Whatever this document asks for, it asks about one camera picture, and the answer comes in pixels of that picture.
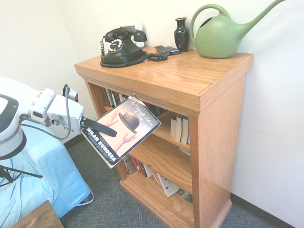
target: wooden bookshelf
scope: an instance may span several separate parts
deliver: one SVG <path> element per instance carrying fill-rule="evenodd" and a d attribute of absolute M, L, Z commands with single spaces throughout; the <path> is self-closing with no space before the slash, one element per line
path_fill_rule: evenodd
<path fill-rule="evenodd" d="M 191 162 L 189 156 L 176 145 L 150 135 L 130 154 L 192 194 Z"/>
<path fill-rule="evenodd" d="M 155 53 L 152 47 L 145 47 Z M 98 116 L 106 107 L 101 87 L 169 110 L 161 126 L 131 155 L 193 195 L 193 205 L 174 194 L 167 197 L 152 178 L 129 175 L 117 164 L 120 184 L 171 228 L 219 228 L 231 208 L 230 192 L 238 143 L 245 77 L 253 55 L 237 53 L 210 59 L 196 50 L 145 61 L 125 68 L 104 68 L 100 57 L 75 65 L 85 80 Z M 190 145 L 170 136 L 174 114 L 189 118 Z M 191 160 L 179 150 L 191 151 Z"/>
<path fill-rule="evenodd" d="M 177 194 L 167 197 L 153 178 L 135 173 L 120 184 L 170 227 L 193 227 L 193 206 Z"/>

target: black telephone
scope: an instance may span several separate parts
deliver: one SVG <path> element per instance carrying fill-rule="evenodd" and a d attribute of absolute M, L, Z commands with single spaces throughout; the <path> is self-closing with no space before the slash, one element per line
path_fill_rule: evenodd
<path fill-rule="evenodd" d="M 105 55 L 104 42 L 100 41 L 101 45 L 101 61 L 103 67 L 120 68 L 128 67 L 142 63 L 149 59 L 152 61 L 164 61 L 168 57 L 154 53 L 147 54 L 140 47 L 136 46 L 131 36 L 134 36 L 134 41 L 147 41 L 147 36 L 143 31 L 134 28 L 116 28 L 106 33 L 103 40 L 109 42 L 108 54 Z"/>

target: bookshelf top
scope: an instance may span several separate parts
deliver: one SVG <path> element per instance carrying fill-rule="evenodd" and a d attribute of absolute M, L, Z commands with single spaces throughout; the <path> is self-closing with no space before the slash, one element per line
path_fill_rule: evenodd
<path fill-rule="evenodd" d="M 153 47 L 144 50 L 156 53 Z M 253 55 L 236 53 L 226 59 L 210 59 L 190 50 L 162 62 L 146 60 L 124 68 L 101 67 L 100 58 L 75 64 L 77 73 L 89 83 L 126 95 L 136 93 L 151 104 L 198 116 L 206 93 L 217 96 L 237 81 L 250 69 Z"/>

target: gray carpet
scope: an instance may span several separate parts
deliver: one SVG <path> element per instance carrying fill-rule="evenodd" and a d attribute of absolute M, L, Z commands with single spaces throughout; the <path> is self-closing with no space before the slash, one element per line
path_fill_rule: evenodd
<path fill-rule="evenodd" d="M 69 228 L 166 228 L 119 185 L 119 174 L 109 169 L 90 144 L 83 140 L 68 150 L 92 190 L 92 203 L 75 207 L 61 218 Z M 221 228 L 274 228 L 237 205 Z"/>

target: white robot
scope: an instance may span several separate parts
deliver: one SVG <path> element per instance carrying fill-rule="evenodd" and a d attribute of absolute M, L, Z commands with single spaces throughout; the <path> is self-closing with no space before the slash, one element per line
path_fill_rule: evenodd
<path fill-rule="evenodd" d="M 63 138 L 52 135 L 58 139 L 67 138 L 71 131 L 80 134 L 85 127 L 116 136 L 116 131 L 83 117 L 83 114 L 84 108 L 78 103 L 77 93 L 67 85 L 63 95 L 56 95 L 48 88 L 38 91 L 0 77 L 0 160 L 13 157 L 24 148 L 26 136 L 20 127 L 24 120 L 67 129 Z"/>

